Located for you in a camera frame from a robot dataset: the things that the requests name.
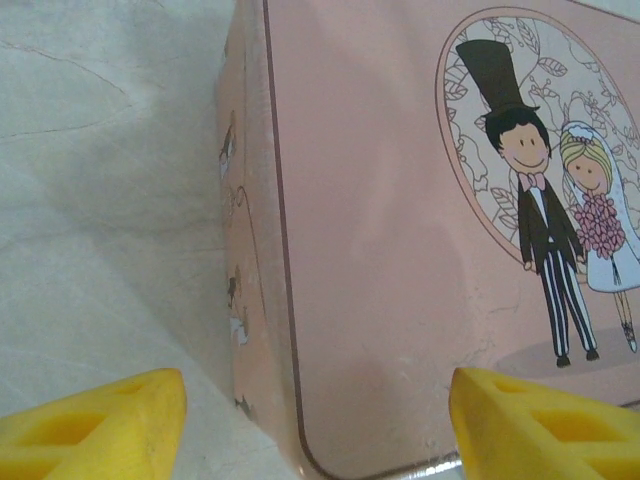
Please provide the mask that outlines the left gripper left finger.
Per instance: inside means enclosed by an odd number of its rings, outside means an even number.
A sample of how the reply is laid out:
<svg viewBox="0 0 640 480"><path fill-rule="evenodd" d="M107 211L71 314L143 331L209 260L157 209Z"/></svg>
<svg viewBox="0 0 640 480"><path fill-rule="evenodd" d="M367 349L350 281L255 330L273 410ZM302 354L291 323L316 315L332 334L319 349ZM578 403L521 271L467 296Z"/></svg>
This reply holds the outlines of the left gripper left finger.
<svg viewBox="0 0 640 480"><path fill-rule="evenodd" d="M187 413L183 376L162 368L1 420L4 479L168 479Z"/></svg>

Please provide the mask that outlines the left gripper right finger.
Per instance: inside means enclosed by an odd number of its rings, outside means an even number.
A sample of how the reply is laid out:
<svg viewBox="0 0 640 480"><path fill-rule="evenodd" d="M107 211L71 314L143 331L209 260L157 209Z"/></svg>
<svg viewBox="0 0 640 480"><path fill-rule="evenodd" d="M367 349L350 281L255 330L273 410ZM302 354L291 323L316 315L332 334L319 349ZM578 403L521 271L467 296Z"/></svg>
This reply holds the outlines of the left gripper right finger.
<svg viewBox="0 0 640 480"><path fill-rule="evenodd" d="M481 368L454 371L449 414L469 479L636 479L639 415Z"/></svg>

